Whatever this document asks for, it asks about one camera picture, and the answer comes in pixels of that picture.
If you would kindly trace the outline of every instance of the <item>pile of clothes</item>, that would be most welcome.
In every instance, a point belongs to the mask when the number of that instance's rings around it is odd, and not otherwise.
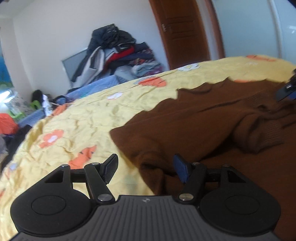
[[[86,56],[71,81],[79,88],[108,75],[133,80],[162,71],[145,42],[136,44],[128,32],[110,24],[93,31]]]

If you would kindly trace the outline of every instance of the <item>door frame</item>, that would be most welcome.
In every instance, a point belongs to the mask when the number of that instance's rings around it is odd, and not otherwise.
[[[196,15],[197,15],[197,19],[198,19],[198,21],[200,23],[202,23],[202,26],[203,26],[203,28],[202,28],[202,38],[203,38],[203,42],[205,42],[206,45],[207,45],[207,58],[210,59],[209,44],[208,44],[205,29],[204,29],[203,20],[202,20],[201,15],[200,15],[199,7],[197,5],[196,0],[191,0],[191,1],[193,1],[193,4],[195,6],[195,12],[196,12]],[[212,21],[213,30],[214,30],[214,33],[215,33],[215,39],[216,39],[217,47],[218,47],[219,58],[224,58],[225,54],[224,54],[224,48],[223,48],[223,43],[222,43],[222,36],[221,36],[217,16],[216,16],[216,13],[215,13],[215,10],[214,10],[214,6],[213,6],[211,0],[204,0],[204,1],[206,2],[207,8],[208,8],[208,11],[209,11],[209,14],[210,14],[210,18],[211,18],[211,21]],[[158,26],[158,30],[159,30],[159,33],[160,33],[160,36],[161,36],[161,40],[162,40],[162,43],[163,43],[163,46],[164,46],[164,49],[165,49],[165,54],[166,54],[166,57],[167,57],[167,60],[168,60],[169,68],[173,69],[172,68],[172,56],[170,55],[169,48],[168,48],[167,42],[165,40],[165,33],[163,31],[163,28],[162,28],[162,22],[161,22],[158,14],[157,14],[157,7],[155,5],[154,0],[149,0],[149,3],[150,3],[150,6],[152,8],[152,12],[154,14],[154,17],[155,17],[155,20],[156,20],[156,23],[157,23],[157,26]]]

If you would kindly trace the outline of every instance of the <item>orange bag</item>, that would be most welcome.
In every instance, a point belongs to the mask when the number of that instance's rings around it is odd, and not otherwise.
[[[11,135],[18,130],[18,125],[8,114],[0,114],[0,134]]]

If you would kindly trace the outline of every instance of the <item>blue mattress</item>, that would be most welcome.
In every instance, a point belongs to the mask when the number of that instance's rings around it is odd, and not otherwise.
[[[127,82],[126,79],[116,76],[116,75],[111,75],[108,76],[106,78],[103,79],[99,79],[93,83],[90,83],[89,85],[83,86],[71,93],[66,94],[65,96],[70,98],[71,100],[76,100],[76,99],[80,99],[83,98],[85,96],[100,92],[102,90],[111,88],[113,86],[122,84]],[[57,101],[58,104],[64,104],[65,103],[65,99],[61,98]],[[26,116],[25,118],[23,118],[19,123],[19,127],[22,128],[25,125],[30,125],[33,126],[35,125],[40,119],[44,118],[45,114],[43,109],[39,109],[35,112],[33,112],[32,114]]]

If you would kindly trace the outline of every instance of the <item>red garment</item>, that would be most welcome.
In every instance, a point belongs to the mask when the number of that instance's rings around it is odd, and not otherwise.
[[[12,135],[17,132],[18,125],[10,117],[10,115],[0,114],[0,134]]]
[[[120,58],[123,58],[123,57],[125,57],[125,56],[127,56],[127,55],[130,55],[130,54],[134,53],[134,52],[135,52],[135,48],[134,48],[133,46],[131,46],[129,49],[124,50],[124,51],[122,51],[122,52],[120,52],[120,53],[114,53],[114,54],[112,54],[112,56],[106,61],[106,67],[107,67],[112,61],[114,61],[114,60],[118,60],[118,59],[120,59]]]

